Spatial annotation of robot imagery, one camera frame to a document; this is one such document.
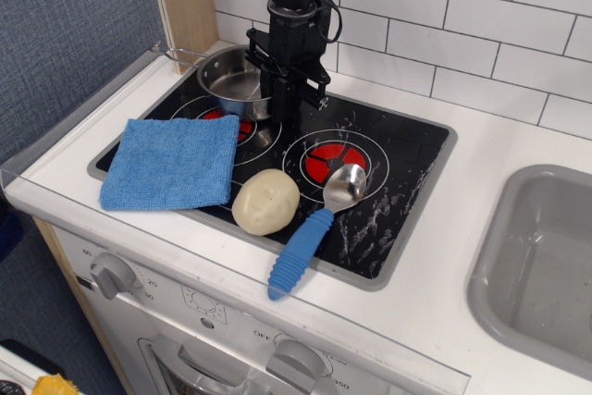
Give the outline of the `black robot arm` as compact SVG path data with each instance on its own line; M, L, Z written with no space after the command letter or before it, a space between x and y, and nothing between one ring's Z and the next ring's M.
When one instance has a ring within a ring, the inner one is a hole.
M321 64L329 40L332 0L268 0L269 31L247 31L246 58L260 69L260 92L275 123L291 119L302 101L320 107L330 77Z

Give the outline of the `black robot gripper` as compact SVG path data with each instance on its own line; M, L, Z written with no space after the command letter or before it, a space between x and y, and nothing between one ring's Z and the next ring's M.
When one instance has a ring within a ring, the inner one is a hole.
M271 99L272 122L293 118L302 101L316 108L326 101L330 77L321 64L329 43L331 1L315 0L292 10L267 2L269 31L247 31L246 58L260 69L260 91Z

